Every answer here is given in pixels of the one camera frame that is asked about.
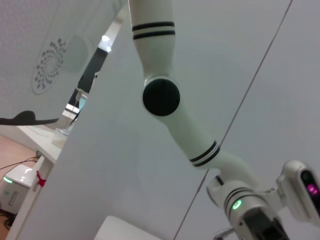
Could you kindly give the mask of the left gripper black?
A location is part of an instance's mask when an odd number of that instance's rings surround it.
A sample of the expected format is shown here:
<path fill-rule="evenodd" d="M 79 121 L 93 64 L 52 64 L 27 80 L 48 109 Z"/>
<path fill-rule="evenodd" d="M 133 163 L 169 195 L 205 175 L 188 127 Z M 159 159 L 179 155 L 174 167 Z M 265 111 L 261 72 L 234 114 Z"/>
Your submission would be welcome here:
<path fill-rule="evenodd" d="M 280 221 L 270 219 L 262 210 L 245 216 L 244 222 L 255 240 L 289 240 Z"/>

